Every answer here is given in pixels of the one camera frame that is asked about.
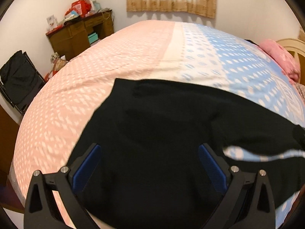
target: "wooden door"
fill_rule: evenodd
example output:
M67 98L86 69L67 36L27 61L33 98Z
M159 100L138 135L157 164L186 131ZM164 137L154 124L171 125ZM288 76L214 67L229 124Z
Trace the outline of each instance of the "wooden door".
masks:
M6 185L19 125L0 106L0 186Z

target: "wooden desk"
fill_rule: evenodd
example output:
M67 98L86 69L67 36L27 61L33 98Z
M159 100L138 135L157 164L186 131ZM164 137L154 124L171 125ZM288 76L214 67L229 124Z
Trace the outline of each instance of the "wooden desk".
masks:
M54 52L58 52L60 56L65 55L69 61L90 47L88 35L93 32L97 33L101 40L114 33L112 10L82 18L46 36Z

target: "bed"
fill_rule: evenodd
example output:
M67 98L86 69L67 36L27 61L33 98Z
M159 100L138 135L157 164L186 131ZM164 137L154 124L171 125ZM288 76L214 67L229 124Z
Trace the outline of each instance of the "bed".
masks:
M277 63L256 45L199 24L142 21L103 39L72 59L35 97L18 133L10 180L22 203L33 171L56 172L115 78L165 79L223 89L305 127L305 106ZM237 160L269 161L305 152L257 156L231 146ZM276 210L284 221L298 192ZM55 194L68 225L71 221Z

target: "white wall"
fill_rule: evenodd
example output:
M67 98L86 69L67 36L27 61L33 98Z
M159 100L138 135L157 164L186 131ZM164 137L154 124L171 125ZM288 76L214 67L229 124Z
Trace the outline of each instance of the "white wall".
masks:
M38 71L50 71L53 53L45 36L46 18L54 14L61 20L75 0L15 0L0 22L0 66L17 50L27 51ZM257 43L297 38L299 23L284 0L218 0L216 19L183 12L126 12L126 0L97 0L102 7L113 9L114 29L118 31L147 19L193 22L215 27ZM0 96L0 105L18 121L19 115Z
M36 69L44 77L51 70L54 53L45 36L47 17L63 19L76 0L15 0L0 21L0 67L18 50L26 51ZM20 114L0 95L0 105L19 122Z
M193 22L260 42L296 38L299 23L284 0L217 0L216 19L188 13L126 12L126 0L98 0L115 13L115 31L147 19Z

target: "pink pillow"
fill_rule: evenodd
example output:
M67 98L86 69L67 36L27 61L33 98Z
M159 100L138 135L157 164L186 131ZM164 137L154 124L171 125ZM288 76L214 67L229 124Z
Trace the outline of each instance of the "pink pillow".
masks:
M301 76L300 63L296 62L286 49L270 39L260 43L260 48L277 62L291 80L294 82L299 81Z

